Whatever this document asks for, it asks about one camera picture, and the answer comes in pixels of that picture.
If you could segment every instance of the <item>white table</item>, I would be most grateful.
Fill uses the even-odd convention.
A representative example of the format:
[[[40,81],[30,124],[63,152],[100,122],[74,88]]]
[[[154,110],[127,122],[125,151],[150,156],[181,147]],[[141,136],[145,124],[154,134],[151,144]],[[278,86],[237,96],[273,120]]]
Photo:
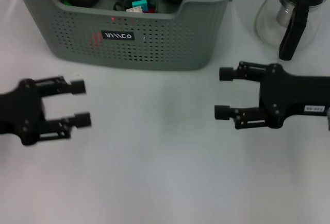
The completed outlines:
[[[90,111],[93,122],[28,148],[0,136],[0,223],[329,224],[326,118],[240,131],[214,119],[214,105],[258,104],[258,84],[220,83],[219,67],[276,61],[253,33],[263,1],[228,5],[206,68],[148,72],[58,59],[23,1],[0,0],[0,92],[26,77],[83,78],[87,95],[45,104],[48,117]],[[329,15],[327,2],[313,44],[285,70],[330,76]]]

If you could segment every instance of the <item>gray plastic basket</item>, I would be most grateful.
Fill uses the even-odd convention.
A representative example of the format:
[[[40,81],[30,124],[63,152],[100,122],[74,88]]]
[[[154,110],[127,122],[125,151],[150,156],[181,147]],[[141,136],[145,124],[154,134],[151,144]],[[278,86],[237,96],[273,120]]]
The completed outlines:
[[[197,70],[211,59],[229,0],[159,0],[159,13],[113,11],[118,0],[95,8],[59,0],[24,0],[51,51],[59,58],[144,70]],[[106,40],[101,31],[134,33],[135,40]]]

